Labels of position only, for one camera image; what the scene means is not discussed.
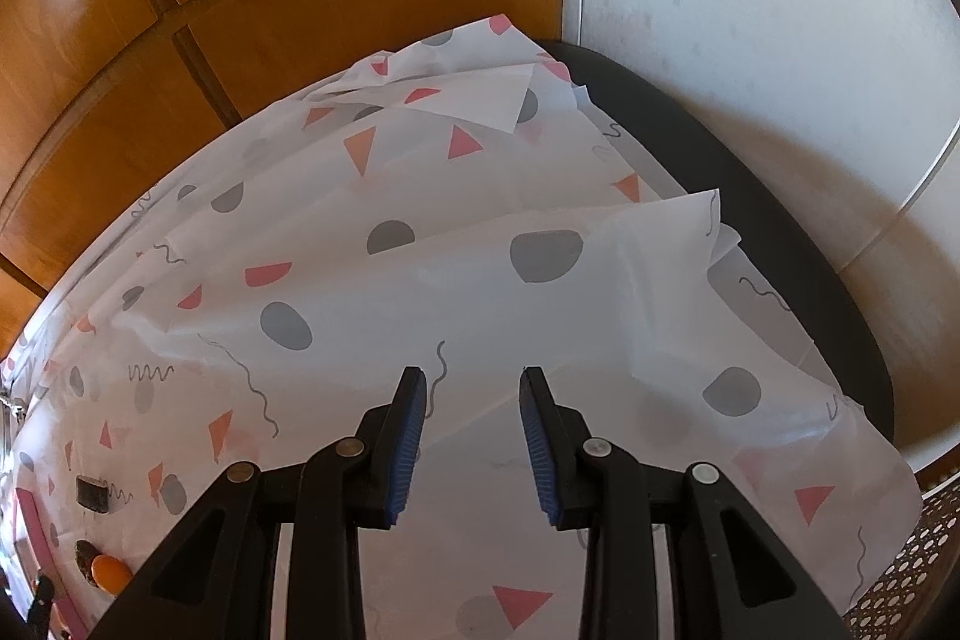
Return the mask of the black gripper of other arm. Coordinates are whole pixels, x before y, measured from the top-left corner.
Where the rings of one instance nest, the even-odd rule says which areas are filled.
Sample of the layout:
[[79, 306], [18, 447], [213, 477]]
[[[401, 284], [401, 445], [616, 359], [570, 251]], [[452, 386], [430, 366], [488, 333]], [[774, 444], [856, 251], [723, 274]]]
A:
[[50, 615], [53, 608], [55, 585], [47, 575], [39, 573], [36, 580], [36, 590], [32, 595], [31, 606], [26, 614], [26, 627], [32, 638], [47, 640], [49, 638]]

